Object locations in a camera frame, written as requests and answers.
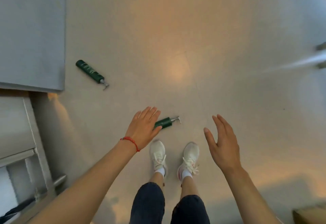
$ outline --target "white sneaker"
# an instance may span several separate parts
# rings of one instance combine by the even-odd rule
[[[183,154],[183,163],[178,168],[177,176],[178,179],[182,182],[182,172],[188,170],[192,175],[197,175],[199,171],[195,167],[199,157],[199,147],[196,143],[190,142],[186,145]]]
[[[165,163],[166,155],[163,143],[159,140],[152,142],[149,152],[154,163],[154,171],[164,168],[164,178],[166,178],[168,176],[168,167]]]

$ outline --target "green bottle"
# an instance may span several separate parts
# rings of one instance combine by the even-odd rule
[[[80,68],[82,71],[84,71],[86,74],[88,74],[91,78],[95,80],[97,83],[101,83],[105,85],[104,90],[109,86],[104,80],[104,76],[102,76],[100,73],[98,73],[96,70],[94,70],[92,67],[90,67],[85,61],[78,60],[76,62],[76,66]]]
[[[179,120],[180,123],[181,123],[181,119],[179,116],[175,117],[175,118],[170,118],[170,117],[167,117],[165,119],[162,119],[162,120],[159,120],[155,123],[154,125],[154,128],[156,128],[157,126],[162,126],[162,129],[166,128],[166,127],[169,127],[172,125],[172,123],[176,120]]]

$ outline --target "shoelace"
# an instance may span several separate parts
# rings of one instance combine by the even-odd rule
[[[198,175],[199,171],[197,170],[198,167],[195,167],[195,161],[191,158],[189,160],[185,160],[184,157],[182,157],[183,161],[185,162],[186,168],[194,175]]]
[[[165,158],[166,158],[166,155],[164,155],[164,157],[162,159],[162,156],[160,153],[154,153],[154,159],[155,159],[154,167],[157,167],[158,165],[164,165]]]

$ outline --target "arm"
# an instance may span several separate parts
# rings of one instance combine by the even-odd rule
[[[156,110],[155,107],[147,107],[137,112],[128,127],[125,136],[135,140],[139,149],[149,144],[162,128],[160,126],[153,130],[161,113]],[[30,224],[89,224],[113,181],[135,153],[136,146],[132,142],[119,141],[87,173],[33,218]]]
[[[214,162],[222,170],[233,193],[244,224],[280,224],[268,207],[249,174],[240,163],[240,150],[232,127],[221,116],[213,116],[218,129],[218,142],[209,129],[204,133]]]

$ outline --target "fingers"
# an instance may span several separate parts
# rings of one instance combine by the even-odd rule
[[[157,136],[157,134],[161,131],[162,126],[157,126],[153,131],[152,131],[152,139]]]
[[[218,135],[222,136],[225,135],[225,127],[224,124],[221,122],[221,120],[219,120],[216,116],[212,116],[214,123],[216,124],[216,128],[218,129]]]
[[[132,118],[133,120],[138,119],[139,115],[141,114],[141,111],[136,112],[136,114],[134,115],[134,117]]]
[[[141,112],[141,115],[139,116],[139,118],[144,118],[145,115],[147,114],[147,112],[148,112],[150,109],[151,109],[150,106],[146,107],[146,108],[144,109],[144,111]]]
[[[158,110],[156,111],[156,113],[153,114],[153,116],[151,117],[151,119],[149,120],[152,123],[155,123],[158,120],[158,117],[160,116],[161,111]]]
[[[210,148],[214,148],[214,146],[216,146],[213,134],[211,133],[211,131],[208,128],[204,128],[204,134],[208,143],[208,146]]]
[[[149,110],[145,115],[145,120],[149,121],[149,119],[153,116],[153,114],[156,112],[157,107],[153,107],[151,110]]]
[[[233,132],[233,129],[230,126],[230,124],[221,115],[218,114],[216,117],[222,122],[222,124],[225,127],[226,132]]]

